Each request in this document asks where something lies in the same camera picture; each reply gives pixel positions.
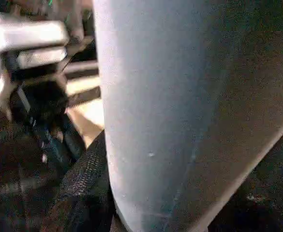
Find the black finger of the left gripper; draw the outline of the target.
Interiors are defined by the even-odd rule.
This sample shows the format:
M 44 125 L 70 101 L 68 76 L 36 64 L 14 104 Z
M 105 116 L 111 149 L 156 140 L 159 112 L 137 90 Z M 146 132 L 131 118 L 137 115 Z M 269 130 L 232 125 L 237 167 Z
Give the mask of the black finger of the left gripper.
M 63 140 L 70 150 L 72 158 L 80 158 L 86 150 L 86 146 L 83 138 L 66 113 L 59 116 L 59 126 L 63 133 Z
M 67 170 L 67 150 L 59 139 L 50 134 L 46 124 L 35 124 L 32 133 L 46 155 L 47 162 L 58 170 Z

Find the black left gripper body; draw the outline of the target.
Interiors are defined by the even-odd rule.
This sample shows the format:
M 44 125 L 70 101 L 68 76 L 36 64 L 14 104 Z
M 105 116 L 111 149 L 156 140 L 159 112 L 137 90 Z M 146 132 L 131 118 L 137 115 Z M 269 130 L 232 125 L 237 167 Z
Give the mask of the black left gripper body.
M 8 98 L 6 116 L 9 121 L 51 121 L 65 111 L 68 104 L 67 79 L 64 74 L 52 73 L 30 78 L 13 78 L 6 72 Z

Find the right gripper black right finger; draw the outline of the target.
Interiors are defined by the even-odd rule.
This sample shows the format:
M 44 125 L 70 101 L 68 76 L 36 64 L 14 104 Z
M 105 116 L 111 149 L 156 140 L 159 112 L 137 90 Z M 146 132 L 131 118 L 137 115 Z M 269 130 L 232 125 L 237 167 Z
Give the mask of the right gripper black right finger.
M 283 232 L 283 167 L 255 168 L 210 224 L 212 232 Z

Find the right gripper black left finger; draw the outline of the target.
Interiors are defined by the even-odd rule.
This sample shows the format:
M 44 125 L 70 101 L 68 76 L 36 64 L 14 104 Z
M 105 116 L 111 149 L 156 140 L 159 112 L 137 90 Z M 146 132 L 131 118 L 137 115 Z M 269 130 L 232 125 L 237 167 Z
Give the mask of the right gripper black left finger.
M 115 212 L 102 131 L 65 174 L 43 232 L 108 232 Z

